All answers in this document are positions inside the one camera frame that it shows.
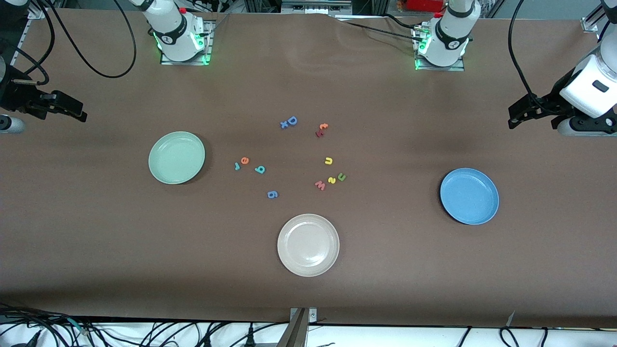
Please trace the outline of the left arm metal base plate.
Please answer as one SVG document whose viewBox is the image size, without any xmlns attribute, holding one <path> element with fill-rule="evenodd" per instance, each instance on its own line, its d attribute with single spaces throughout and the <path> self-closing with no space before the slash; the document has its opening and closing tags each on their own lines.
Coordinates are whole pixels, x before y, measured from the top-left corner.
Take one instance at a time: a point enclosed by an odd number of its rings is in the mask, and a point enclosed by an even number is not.
<svg viewBox="0 0 617 347">
<path fill-rule="evenodd" d="M 423 22 L 420 25 L 415 25 L 412 29 L 410 29 L 412 37 L 419 38 L 419 41 L 414 42 L 415 70 L 463 72 L 465 68 L 462 57 L 459 57 L 451 66 L 441 67 L 430 63 L 428 59 L 421 54 L 426 50 L 426 47 L 430 43 L 429 27 L 424 26 L 423 24 L 427 24 L 427 22 Z"/>
</svg>

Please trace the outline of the grey metal equipment box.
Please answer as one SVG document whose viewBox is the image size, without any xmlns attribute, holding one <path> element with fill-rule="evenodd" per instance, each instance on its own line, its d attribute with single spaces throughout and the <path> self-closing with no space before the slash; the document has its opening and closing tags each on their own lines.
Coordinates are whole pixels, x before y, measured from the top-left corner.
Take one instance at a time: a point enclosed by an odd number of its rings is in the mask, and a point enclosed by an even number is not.
<svg viewBox="0 0 617 347">
<path fill-rule="evenodd" d="M 283 14 L 352 15 L 352 0 L 281 0 Z"/>
</svg>

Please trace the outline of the pale green round plate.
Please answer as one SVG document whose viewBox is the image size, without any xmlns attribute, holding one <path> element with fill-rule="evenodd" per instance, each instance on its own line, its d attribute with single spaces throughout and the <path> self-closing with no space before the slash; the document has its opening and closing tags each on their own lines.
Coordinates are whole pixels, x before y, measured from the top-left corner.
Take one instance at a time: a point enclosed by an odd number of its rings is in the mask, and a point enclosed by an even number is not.
<svg viewBox="0 0 617 347">
<path fill-rule="evenodd" d="M 206 149 L 193 133 L 178 131 L 161 137 L 148 154 L 148 169 L 159 182 L 184 184 L 201 171 Z"/>
</svg>

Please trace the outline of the red box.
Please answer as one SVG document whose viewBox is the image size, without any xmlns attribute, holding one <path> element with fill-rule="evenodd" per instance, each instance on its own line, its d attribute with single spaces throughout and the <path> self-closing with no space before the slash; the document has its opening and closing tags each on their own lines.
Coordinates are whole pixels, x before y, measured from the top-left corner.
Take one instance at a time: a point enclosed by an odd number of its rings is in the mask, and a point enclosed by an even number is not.
<svg viewBox="0 0 617 347">
<path fill-rule="evenodd" d="M 419 13 L 440 13 L 446 0 L 404 0 L 405 9 Z"/>
</svg>

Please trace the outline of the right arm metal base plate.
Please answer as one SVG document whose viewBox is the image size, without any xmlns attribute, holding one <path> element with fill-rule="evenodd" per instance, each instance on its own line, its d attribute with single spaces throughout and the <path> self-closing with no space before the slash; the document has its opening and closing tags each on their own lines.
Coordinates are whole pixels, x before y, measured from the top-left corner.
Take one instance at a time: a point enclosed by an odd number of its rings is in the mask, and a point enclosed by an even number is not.
<svg viewBox="0 0 617 347">
<path fill-rule="evenodd" d="M 210 63 L 217 22 L 185 14 L 187 29 L 175 40 L 155 34 L 162 65 L 207 66 Z"/>
</svg>

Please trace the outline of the blue round plate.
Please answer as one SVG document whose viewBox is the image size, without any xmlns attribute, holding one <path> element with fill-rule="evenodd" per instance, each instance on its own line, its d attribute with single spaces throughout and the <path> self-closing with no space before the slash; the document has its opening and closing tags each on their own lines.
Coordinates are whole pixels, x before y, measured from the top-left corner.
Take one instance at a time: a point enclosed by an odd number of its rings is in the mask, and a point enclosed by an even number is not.
<svg viewBox="0 0 617 347">
<path fill-rule="evenodd" d="M 499 193 L 494 182 L 472 168 L 458 168 L 445 175 L 439 198 L 446 213 L 467 226 L 492 220 L 499 209 Z"/>
</svg>

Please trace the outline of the metal table edge bracket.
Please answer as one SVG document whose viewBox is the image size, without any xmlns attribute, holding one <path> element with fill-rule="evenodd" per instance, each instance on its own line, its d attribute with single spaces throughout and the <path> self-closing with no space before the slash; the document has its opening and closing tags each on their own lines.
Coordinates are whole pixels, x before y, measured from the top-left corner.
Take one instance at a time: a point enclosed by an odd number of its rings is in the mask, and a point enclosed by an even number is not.
<svg viewBox="0 0 617 347">
<path fill-rule="evenodd" d="M 316 321 L 316 307 L 291 308 L 290 321 L 276 347 L 306 347 L 309 325 Z"/>
</svg>

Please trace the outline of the beige round plate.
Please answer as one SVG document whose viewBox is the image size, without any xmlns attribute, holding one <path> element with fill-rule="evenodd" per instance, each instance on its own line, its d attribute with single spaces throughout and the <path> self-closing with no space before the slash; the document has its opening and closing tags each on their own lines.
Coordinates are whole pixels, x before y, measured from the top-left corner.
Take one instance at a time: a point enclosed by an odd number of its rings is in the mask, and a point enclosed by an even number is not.
<svg viewBox="0 0 617 347">
<path fill-rule="evenodd" d="M 330 220 L 317 214 L 300 214 L 281 228 L 276 247 L 280 261 L 289 272 L 311 278 L 335 265 L 341 244 Z"/>
</svg>

